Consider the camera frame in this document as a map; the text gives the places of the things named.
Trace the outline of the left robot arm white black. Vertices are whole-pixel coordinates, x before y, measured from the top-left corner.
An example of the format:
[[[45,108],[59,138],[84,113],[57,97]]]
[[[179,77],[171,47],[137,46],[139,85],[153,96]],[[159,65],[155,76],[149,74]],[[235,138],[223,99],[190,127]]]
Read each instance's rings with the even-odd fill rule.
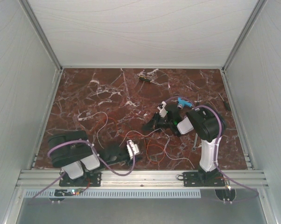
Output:
[[[134,166],[141,160],[139,146],[132,140],[121,147],[116,143],[97,151],[85,131],[57,134],[48,139],[48,157],[52,166],[61,168],[77,186],[86,183],[87,174],[97,173],[111,165],[125,163]]]

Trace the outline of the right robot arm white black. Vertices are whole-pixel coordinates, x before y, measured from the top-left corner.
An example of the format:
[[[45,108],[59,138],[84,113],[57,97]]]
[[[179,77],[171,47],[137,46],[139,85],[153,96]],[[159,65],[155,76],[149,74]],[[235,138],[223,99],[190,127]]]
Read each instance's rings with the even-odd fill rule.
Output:
[[[175,136],[195,131],[201,139],[201,159],[198,170],[183,172],[178,180],[185,187],[224,187],[225,178],[218,170],[218,148],[226,129],[226,122],[209,104],[201,105],[181,117],[173,104],[158,106],[151,120],[142,126],[143,131],[170,129]]]

